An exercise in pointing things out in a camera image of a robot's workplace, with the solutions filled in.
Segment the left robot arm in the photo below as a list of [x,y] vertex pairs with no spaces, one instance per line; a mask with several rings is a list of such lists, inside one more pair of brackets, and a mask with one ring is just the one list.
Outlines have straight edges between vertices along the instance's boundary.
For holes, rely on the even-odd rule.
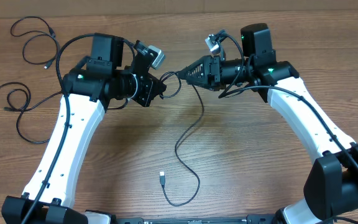
[[74,210],[78,176],[91,138],[109,102],[133,100],[143,107],[166,89],[149,73],[164,61],[162,50],[141,41],[130,45],[132,62],[122,66],[122,37],[95,33],[91,53],[66,75],[60,110],[43,158],[20,197],[6,197],[1,213],[6,223],[115,223],[114,215]]

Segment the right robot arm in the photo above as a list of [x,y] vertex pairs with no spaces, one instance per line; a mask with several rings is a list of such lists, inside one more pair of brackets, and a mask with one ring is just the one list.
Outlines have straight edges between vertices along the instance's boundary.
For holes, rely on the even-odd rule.
[[241,29],[239,59],[226,59],[222,43],[227,38],[224,30],[209,35],[210,54],[178,76],[223,98],[257,92],[290,125],[312,163],[303,198],[267,217],[267,223],[332,223],[358,209],[358,143],[330,120],[296,69],[276,59],[266,24]]

